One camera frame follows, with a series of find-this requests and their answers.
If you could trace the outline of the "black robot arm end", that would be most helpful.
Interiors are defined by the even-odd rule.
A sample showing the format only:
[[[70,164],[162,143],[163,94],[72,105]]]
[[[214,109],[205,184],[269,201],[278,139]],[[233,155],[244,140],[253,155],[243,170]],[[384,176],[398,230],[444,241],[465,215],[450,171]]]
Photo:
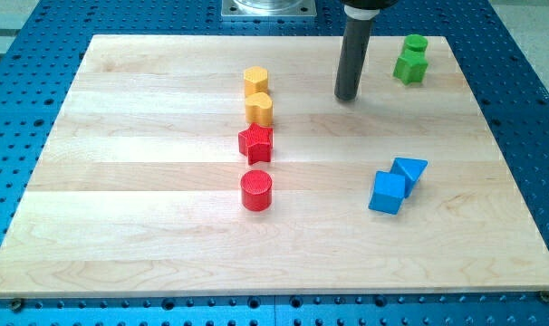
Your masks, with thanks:
[[[361,10],[381,10],[389,8],[399,0],[341,0],[344,5]]]

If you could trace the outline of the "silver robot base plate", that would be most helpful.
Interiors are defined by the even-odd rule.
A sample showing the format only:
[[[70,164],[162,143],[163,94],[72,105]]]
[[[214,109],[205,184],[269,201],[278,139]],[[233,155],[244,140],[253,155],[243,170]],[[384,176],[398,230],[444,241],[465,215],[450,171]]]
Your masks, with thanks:
[[[314,0],[223,0],[221,15],[228,18],[315,17],[317,10]]]

